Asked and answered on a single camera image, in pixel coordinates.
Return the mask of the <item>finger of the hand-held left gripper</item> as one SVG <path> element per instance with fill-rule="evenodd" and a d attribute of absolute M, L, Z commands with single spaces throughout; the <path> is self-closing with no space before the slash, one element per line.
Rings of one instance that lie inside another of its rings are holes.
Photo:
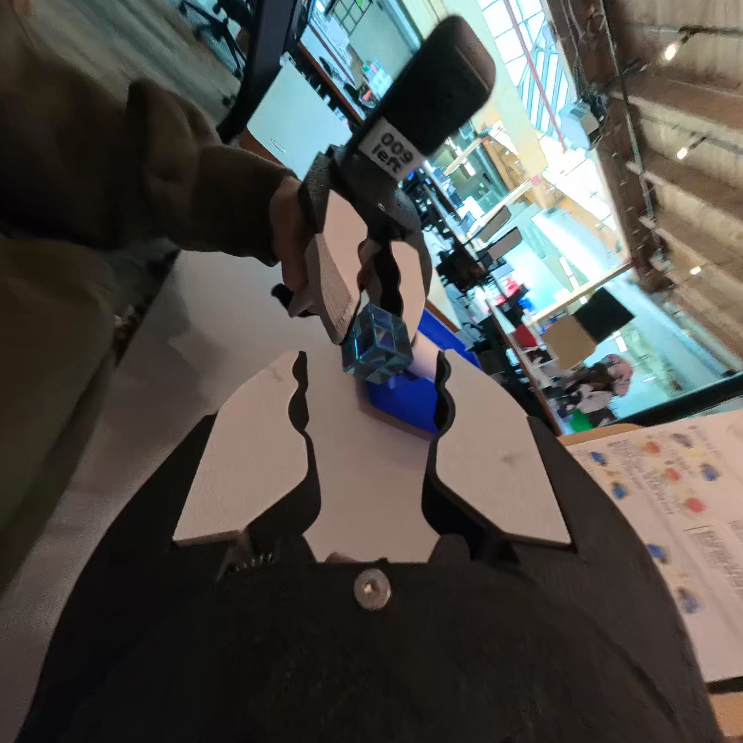
<path fill-rule="evenodd" d="M 359 248 L 367 237 L 366 223 L 348 200 L 329 193 L 324 225 L 306 250 L 306 268 L 310 307 L 335 346 L 346 338 L 360 304 Z"/>
<path fill-rule="evenodd" d="M 404 241 L 391 241 L 371 259 L 370 300 L 400 318 L 416 343 L 427 299 L 421 255 Z"/>

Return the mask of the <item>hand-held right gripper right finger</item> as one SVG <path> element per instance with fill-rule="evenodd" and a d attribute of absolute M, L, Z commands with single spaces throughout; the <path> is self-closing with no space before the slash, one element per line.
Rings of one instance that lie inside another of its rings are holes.
<path fill-rule="evenodd" d="M 438 430 L 423 492 L 518 541 L 568 547 L 571 536 L 523 408 L 453 350 L 438 354 L 435 390 Z"/>

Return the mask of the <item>beige rounded board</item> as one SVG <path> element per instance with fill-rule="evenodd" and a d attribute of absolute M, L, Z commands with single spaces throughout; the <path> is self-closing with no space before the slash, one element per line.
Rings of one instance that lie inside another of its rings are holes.
<path fill-rule="evenodd" d="M 557 366 L 564 370 L 583 363 L 599 344 L 572 314 L 561 317 L 543 330 L 541 340 L 556 360 Z"/>

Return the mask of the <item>clear teal glass cube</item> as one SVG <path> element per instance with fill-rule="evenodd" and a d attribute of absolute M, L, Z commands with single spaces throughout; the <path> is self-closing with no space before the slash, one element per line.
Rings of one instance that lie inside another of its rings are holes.
<path fill-rule="evenodd" d="M 405 322 L 373 303 L 359 310 L 340 348 L 343 371 L 376 385 L 402 374 L 413 363 Z"/>

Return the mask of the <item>blue storage bin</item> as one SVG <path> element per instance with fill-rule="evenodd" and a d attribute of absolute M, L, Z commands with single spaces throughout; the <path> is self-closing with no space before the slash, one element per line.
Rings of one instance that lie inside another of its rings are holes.
<path fill-rule="evenodd" d="M 453 350 L 474 367 L 481 369 L 477 356 L 463 341 L 427 309 L 423 311 L 419 332 L 442 350 Z M 369 403 L 382 413 L 391 415 L 417 429 L 436 434 L 435 409 L 438 393 L 434 381 L 408 372 L 382 384 L 366 382 Z"/>

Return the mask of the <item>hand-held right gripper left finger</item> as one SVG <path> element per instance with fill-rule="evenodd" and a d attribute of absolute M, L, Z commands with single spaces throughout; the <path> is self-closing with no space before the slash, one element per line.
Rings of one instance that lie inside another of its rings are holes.
<path fill-rule="evenodd" d="M 286 351 L 218 410 L 181 516 L 179 546 L 247 535 L 255 546 L 303 536 L 321 495 L 309 421 L 308 358 Z"/>

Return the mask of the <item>black board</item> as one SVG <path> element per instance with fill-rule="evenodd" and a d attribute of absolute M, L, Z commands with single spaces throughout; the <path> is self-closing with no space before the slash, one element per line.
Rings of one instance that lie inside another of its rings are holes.
<path fill-rule="evenodd" d="M 572 317 L 596 345 L 635 319 L 634 313 L 604 287 L 598 288 Z"/>

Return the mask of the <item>person's left hand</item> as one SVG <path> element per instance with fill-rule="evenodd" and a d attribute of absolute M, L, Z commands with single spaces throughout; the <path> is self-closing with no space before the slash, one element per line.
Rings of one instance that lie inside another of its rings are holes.
<path fill-rule="evenodd" d="M 300 205 L 300 187 L 297 178 L 284 177 L 268 209 L 272 250 L 281 267 L 283 284 L 294 294 L 303 292 L 308 284 L 305 251 L 314 235 Z"/>

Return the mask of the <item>white office desk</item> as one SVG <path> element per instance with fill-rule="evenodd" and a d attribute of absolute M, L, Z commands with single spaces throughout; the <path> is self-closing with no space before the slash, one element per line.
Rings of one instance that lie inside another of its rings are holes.
<path fill-rule="evenodd" d="M 284 168 L 303 180 L 315 157 L 351 138 L 341 121 L 284 55 L 276 78 L 255 109 L 238 146 Z"/>

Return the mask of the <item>black office chair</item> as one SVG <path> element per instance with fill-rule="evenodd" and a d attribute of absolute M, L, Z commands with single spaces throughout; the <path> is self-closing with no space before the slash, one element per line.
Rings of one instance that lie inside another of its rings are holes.
<path fill-rule="evenodd" d="M 245 69 L 246 56 L 240 49 L 236 37 L 233 35 L 228 26 L 228 20 L 222 19 L 218 14 L 222 8 L 217 7 L 209 11 L 201 2 L 178 1 L 176 8 L 184 17 L 188 18 L 189 14 L 195 14 L 201 18 L 201 23 L 192 28 L 193 36 L 196 40 L 204 40 L 207 36 L 218 45 L 223 45 L 229 52 L 233 63 L 231 72 L 233 76 L 241 80 Z"/>

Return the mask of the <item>person's left forearm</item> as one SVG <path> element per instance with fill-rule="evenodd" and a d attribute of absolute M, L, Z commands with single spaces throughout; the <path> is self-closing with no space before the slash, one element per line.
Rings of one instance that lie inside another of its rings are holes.
<path fill-rule="evenodd" d="M 164 238 L 279 263 L 295 174 L 220 143 L 194 104 L 150 79 L 126 100 L 60 57 L 2 2 L 2 224 L 114 249 Z"/>

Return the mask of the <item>black high-back chair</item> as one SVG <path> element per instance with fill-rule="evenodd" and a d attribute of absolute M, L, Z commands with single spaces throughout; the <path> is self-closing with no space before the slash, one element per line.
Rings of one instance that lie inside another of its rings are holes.
<path fill-rule="evenodd" d="M 248 2 L 250 19 L 242 27 L 248 34 L 247 61 L 238 92 L 217 126 L 223 144 L 238 138 L 281 69 L 286 52 L 292 53 L 305 28 L 301 1 Z"/>

